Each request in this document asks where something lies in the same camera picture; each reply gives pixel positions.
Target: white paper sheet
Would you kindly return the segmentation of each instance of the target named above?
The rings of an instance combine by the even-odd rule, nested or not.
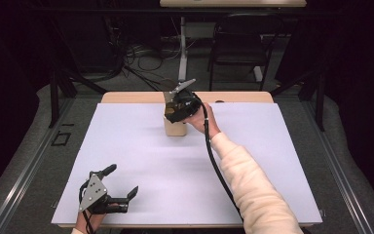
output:
[[[226,102],[212,107],[219,127],[253,155],[299,223],[321,223],[278,106]],[[110,196],[125,197],[137,185],[139,190],[127,214],[110,214],[104,224],[242,223],[210,163],[205,137],[191,126],[187,136],[166,136],[163,111],[164,105],[157,103],[98,105],[53,223],[75,223],[79,187],[90,171],[111,164],[117,170],[103,179]]]

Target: sleeve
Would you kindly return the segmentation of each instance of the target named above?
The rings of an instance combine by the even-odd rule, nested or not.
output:
[[[224,133],[214,136],[211,146],[221,159],[221,171],[231,185],[246,233],[303,233],[290,207],[243,146]]]
[[[79,230],[73,228],[71,234],[84,234],[84,233],[82,233]]]

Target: table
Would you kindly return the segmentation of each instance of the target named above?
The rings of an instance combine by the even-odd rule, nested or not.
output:
[[[207,102],[225,101],[212,105],[223,132],[243,143],[256,157],[301,225],[321,223],[318,207],[285,123],[270,94],[196,94]],[[124,197],[137,185],[139,190],[131,200],[127,214],[110,214],[102,226],[242,226],[235,207],[209,162],[204,136],[191,126],[188,126],[191,128],[187,136],[166,136],[164,107],[163,94],[158,92],[114,92],[104,95],[93,116],[52,223],[72,227],[78,211],[78,188],[89,171],[103,170],[116,163],[117,170],[103,180],[108,194]],[[237,131],[243,123],[250,123],[246,125],[246,131]],[[281,130],[281,133],[276,133],[275,128]]]
[[[169,8],[303,8],[305,0],[161,0],[162,7]],[[181,58],[178,71],[178,81],[186,80],[187,51],[186,51],[186,21],[181,17]],[[254,75],[260,77],[260,68],[254,69]]]

